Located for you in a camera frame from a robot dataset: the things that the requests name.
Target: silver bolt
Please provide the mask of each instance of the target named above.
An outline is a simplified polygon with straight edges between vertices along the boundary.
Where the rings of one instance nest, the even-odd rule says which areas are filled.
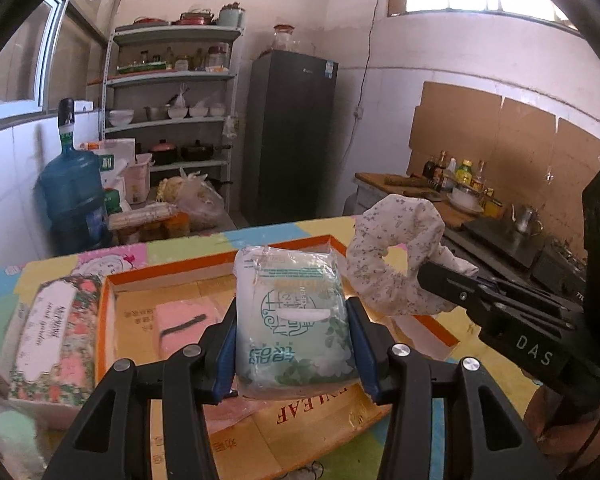
[[[117,372],[124,372],[125,370],[129,370],[130,367],[131,361],[129,359],[118,359],[113,363],[113,369]]]
[[[480,361],[473,357],[467,357],[462,359],[462,366],[471,372],[475,372],[478,368],[480,368]]]
[[[405,357],[411,353],[411,348],[403,343],[398,343],[391,347],[391,352],[398,357]]]
[[[195,357],[202,353],[202,348],[198,345],[187,345],[182,349],[182,353],[186,355],[186,357]]]

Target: blue water jug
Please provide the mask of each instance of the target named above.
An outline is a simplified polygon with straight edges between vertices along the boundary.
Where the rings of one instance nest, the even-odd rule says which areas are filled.
[[[50,236],[57,256],[108,247],[100,158],[74,148],[74,100],[58,105],[62,153],[40,173],[40,187],[50,220]]]

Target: silver teapot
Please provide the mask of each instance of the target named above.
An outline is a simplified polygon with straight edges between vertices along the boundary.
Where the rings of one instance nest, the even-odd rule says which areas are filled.
[[[544,226],[538,220],[538,210],[530,205],[522,205],[518,207],[519,214],[516,215],[516,209],[511,204],[511,221],[516,231],[523,235],[536,236],[542,232]],[[534,232],[534,225],[538,224],[540,229]]]

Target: metal shelf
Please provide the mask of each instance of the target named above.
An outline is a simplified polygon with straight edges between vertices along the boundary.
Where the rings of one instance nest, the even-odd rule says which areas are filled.
[[[125,86],[136,86],[146,83],[165,83],[169,81],[199,80],[199,81],[226,81],[234,78],[229,72],[193,72],[183,70],[161,70],[160,72],[141,72],[128,76],[117,76],[115,79],[107,80],[108,88],[122,88]]]
[[[105,128],[106,134],[115,132],[126,132],[127,130],[139,130],[140,128],[153,128],[154,126],[169,126],[170,124],[192,124],[192,123],[223,123],[225,116],[218,117],[191,117],[186,119],[163,119],[160,121],[145,121],[143,123],[131,123],[126,126],[111,126]]]
[[[216,25],[161,25],[114,32],[112,38],[118,46],[195,40],[232,43],[240,38],[241,34],[241,28]]]
[[[178,170],[179,168],[212,168],[214,166],[226,166],[226,160],[200,160],[199,162],[187,162],[185,160],[181,162],[174,162],[173,164],[165,164],[163,166],[152,166],[151,173],[157,173],[158,171],[169,171]]]

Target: open box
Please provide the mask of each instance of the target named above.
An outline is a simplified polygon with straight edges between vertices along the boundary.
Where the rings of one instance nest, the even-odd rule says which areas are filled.
[[[272,244],[272,247],[315,252],[333,250],[341,273],[346,269],[346,247],[329,235]],[[216,304],[228,309],[235,295],[236,253],[231,251],[108,276],[98,313],[96,380],[122,357],[132,359],[137,365],[158,360],[152,334],[156,305],[210,296]],[[343,285],[346,296],[355,294],[344,277]],[[424,353],[446,357],[458,342],[433,318],[411,318],[414,325],[405,333],[404,327],[409,323],[398,324],[389,318],[381,319],[373,311],[368,312],[372,320],[387,324],[398,341],[412,344]],[[329,395],[271,402],[270,407],[210,436],[218,473],[220,478],[232,480],[282,476],[349,441],[384,417],[389,409],[376,406],[359,384]],[[166,470],[160,400],[152,401],[151,419],[152,474],[155,480],[163,480]]]

